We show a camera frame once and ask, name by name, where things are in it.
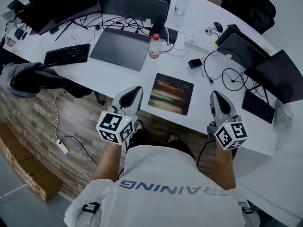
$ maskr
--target white t-shirt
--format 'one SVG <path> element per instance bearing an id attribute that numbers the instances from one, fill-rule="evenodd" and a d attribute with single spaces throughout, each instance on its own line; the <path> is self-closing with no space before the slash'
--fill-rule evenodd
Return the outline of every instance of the white t-shirt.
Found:
<path id="1" fill-rule="evenodd" d="M 102 227 L 243 227 L 241 207 L 201 174 L 191 156 L 176 149 L 137 146 L 125 158 L 125 175 L 117 182 L 95 180 L 65 213 L 75 223 L 84 204 L 98 202 Z"/>

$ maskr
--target bottle label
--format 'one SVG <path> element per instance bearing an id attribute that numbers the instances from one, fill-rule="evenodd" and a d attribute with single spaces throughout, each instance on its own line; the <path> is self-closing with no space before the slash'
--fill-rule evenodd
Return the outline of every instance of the bottle label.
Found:
<path id="1" fill-rule="evenodd" d="M 160 54 L 152 54 L 151 52 L 148 52 L 150 57 L 153 59 L 157 59 L 159 57 Z"/>

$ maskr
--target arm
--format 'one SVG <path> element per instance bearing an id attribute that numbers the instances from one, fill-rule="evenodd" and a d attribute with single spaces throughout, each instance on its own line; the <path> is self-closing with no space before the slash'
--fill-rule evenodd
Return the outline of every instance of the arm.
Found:
<path id="1" fill-rule="evenodd" d="M 232 169 L 232 151 L 223 150 L 218 142 L 212 180 L 225 190 L 236 188 Z"/>
<path id="2" fill-rule="evenodd" d="M 91 180 L 110 179 L 113 182 L 118 179 L 119 165 L 121 157 L 121 146 L 109 143 L 101 156 Z"/>

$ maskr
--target plastic bottle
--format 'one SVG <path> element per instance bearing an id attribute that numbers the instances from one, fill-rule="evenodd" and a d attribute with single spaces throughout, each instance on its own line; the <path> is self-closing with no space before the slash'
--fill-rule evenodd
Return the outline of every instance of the plastic bottle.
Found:
<path id="1" fill-rule="evenodd" d="M 149 55 L 153 59 L 157 59 L 161 51 L 161 41 L 158 34 L 153 34 L 150 41 Z"/>
<path id="2" fill-rule="evenodd" d="M 188 6 L 189 0 L 178 0 L 175 6 L 175 12 L 179 15 L 184 15 Z"/>
<path id="3" fill-rule="evenodd" d="M 13 39 L 11 39 L 9 37 L 5 37 L 5 42 L 9 47 L 13 47 L 16 43 L 16 41 L 14 41 Z"/>

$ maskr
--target black keyboard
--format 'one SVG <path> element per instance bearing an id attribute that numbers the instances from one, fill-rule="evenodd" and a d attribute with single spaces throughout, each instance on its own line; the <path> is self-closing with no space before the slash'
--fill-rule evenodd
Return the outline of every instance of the black keyboard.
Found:
<path id="1" fill-rule="evenodd" d="M 268 123 L 274 119 L 275 109 L 249 91 L 245 93 L 242 108 Z"/>
<path id="2" fill-rule="evenodd" d="M 49 67 L 87 62 L 90 44 L 81 44 L 49 51 L 45 55 L 44 65 Z"/>

